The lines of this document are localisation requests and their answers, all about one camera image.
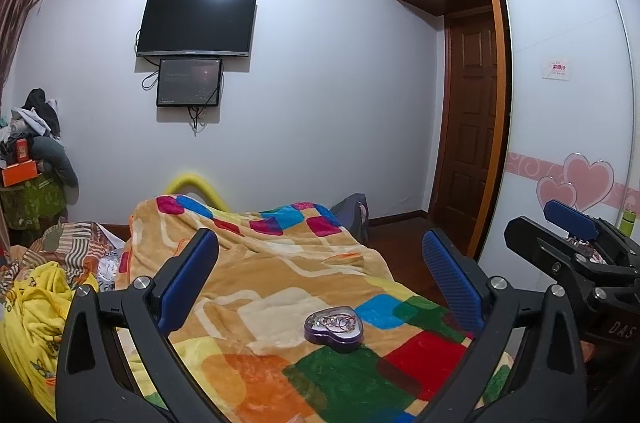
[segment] blue clamp pad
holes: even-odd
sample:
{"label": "blue clamp pad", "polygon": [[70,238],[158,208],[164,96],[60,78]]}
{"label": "blue clamp pad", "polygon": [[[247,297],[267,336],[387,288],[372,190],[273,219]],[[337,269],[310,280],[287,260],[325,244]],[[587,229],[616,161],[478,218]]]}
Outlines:
{"label": "blue clamp pad", "polygon": [[195,248],[183,250],[191,254],[160,300],[158,329],[166,337],[182,327],[218,260],[218,238],[213,231],[207,230],[194,244]]}
{"label": "blue clamp pad", "polygon": [[460,327],[479,335],[484,328],[481,296],[433,231],[424,234],[422,257]]}
{"label": "blue clamp pad", "polygon": [[544,212],[546,220],[582,241],[595,241],[600,235],[591,217],[558,200],[554,199],[546,203]]}

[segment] blanket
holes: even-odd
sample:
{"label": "blanket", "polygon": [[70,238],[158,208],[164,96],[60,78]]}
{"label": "blanket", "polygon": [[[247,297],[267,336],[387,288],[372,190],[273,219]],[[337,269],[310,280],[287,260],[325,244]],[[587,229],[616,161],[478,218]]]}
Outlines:
{"label": "blanket", "polygon": [[0,267],[0,303],[14,281],[24,280],[31,271],[47,262],[57,262],[65,271],[71,289],[83,284],[89,274],[100,278],[100,263],[120,252],[96,223],[61,223],[47,228],[27,249],[12,246],[6,266]]}
{"label": "blanket", "polygon": [[[118,289],[153,276],[198,228],[217,234],[218,263],[170,341],[233,422],[409,422],[471,343],[449,311],[394,282],[381,255],[321,205],[236,214],[161,196],[139,204],[130,227]],[[309,314],[337,306],[364,322],[355,352],[304,338]],[[163,406],[127,333],[119,331],[141,391]],[[496,399],[510,366],[504,355],[480,405]]]}
{"label": "blanket", "polygon": [[[97,290],[89,273],[82,282]],[[6,293],[0,345],[40,404],[55,416],[54,389],[62,333],[74,291],[57,262],[33,269]]]}

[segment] wooden door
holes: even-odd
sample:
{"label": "wooden door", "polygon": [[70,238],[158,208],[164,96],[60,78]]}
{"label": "wooden door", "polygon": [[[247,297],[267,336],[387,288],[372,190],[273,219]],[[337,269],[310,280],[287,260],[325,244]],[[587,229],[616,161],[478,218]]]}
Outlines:
{"label": "wooden door", "polygon": [[484,193],[494,139],[494,15],[487,12],[447,19],[447,24],[449,114],[443,122],[444,151],[438,155],[431,210],[434,223],[466,253]]}

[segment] monitor screen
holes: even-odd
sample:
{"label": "monitor screen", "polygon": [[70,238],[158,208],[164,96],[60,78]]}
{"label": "monitor screen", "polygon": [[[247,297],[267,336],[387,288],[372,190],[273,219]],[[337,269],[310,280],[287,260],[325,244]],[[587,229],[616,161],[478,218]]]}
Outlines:
{"label": "monitor screen", "polygon": [[249,56],[256,0],[146,0],[139,56]]}
{"label": "monitor screen", "polygon": [[158,73],[158,107],[218,105],[222,66],[219,59],[162,59]]}

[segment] floor baseboard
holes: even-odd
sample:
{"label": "floor baseboard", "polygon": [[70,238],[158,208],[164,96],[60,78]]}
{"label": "floor baseboard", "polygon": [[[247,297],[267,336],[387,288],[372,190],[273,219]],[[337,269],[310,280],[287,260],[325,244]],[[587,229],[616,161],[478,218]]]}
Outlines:
{"label": "floor baseboard", "polygon": [[424,219],[429,218],[427,212],[424,210],[414,210],[413,212],[397,213],[396,215],[387,215],[386,217],[369,219],[369,226],[371,228],[375,228],[376,226],[391,225],[392,223],[408,221],[409,219],[415,219],[416,217],[422,217]]}
{"label": "floor baseboard", "polygon": [[129,225],[103,225],[106,229],[111,231],[116,237],[120,237],[123,241],[128,241],[131,238],[131,230]]}

